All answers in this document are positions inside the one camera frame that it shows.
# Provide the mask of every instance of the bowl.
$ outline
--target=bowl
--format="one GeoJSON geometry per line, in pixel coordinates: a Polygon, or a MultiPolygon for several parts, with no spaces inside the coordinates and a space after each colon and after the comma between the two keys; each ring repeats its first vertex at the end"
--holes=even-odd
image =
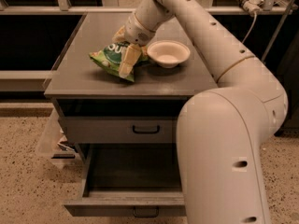
{"type": "Polygon", "coordinates": [[[156,41],[149,45],[148,55],[163,68],[173,68],[185,62],[190,56],[190,50],[177,41],[156,41]]]}

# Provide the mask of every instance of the gray countertop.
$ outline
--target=gray countertop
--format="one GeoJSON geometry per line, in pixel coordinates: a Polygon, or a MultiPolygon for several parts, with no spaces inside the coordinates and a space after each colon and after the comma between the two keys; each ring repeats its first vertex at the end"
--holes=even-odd
{"type": "Polygon", "coordinates": [[[135,67],[135,82],[113,77],[97,66],[89,53],[112,43],[112,36],[124,25],[130,12],[87,14],[69,49],[46,89],[47,97],[146,97],[193,96],[216,88],[216,84],[176,19],[163,24],[151,41],[177,40],[187,45],[191,56],[185,63],[165,69],[149,61],[135,67]]]}

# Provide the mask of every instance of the white device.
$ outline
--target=white device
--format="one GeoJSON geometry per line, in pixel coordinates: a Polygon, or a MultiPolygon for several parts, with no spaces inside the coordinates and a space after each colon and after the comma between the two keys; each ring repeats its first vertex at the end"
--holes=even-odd
{"type": "Polygon", "coordinates": [[[263,63],[195,0],[143,0],[125,25],[125,38],[144,46],[173,16],[219,86],[194,95],[178,117],[188,223],[269,224],[259,150],[285,119],[287,94],[263,63]]]}

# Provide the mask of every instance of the drawer handle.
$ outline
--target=drawer handle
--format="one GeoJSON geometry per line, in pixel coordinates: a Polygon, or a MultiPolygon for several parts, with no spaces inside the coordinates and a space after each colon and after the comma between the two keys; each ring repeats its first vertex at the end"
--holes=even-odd
{"type": "Polygon", "coordinates": [[[155,218],[159,216],[159,207],[156,207],[156,212],[154,214],[138,214],[136,208],[133,208],[133,216],[137,218],[155,218]]]}
{"type": "Polygon", "coordinates": [[[156,130],[154,131],[138,131],[136,126],[133,125],[133,133],[137,133],[137,134],[156,134],[160,131],[160,125],[157,125],[156,130]]]}

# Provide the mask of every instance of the green chip bag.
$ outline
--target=green chip bag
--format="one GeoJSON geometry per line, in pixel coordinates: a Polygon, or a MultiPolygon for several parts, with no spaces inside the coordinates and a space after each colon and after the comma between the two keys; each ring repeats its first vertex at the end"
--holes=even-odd
{"type": "MultiPolygon", "coordinates": [[[[121,64],[121,55],[125,52],[126,48],[130,46],[128,42],[118,42],[113,43],[103,50],[98,52],[91,52],[90,58],[101,68],[103,68],[109,74],[120,77],[119,76],[119,68],[121,64]]],[[[148,60],[148,55],[146,52],[146,48],[143,47],[142,54],[140,55],[137,63],[144,62],[148,60]]],[[[134,82],[134,69],[131,71],[130,75],[125,78],[131,82],[134,82]]]]}

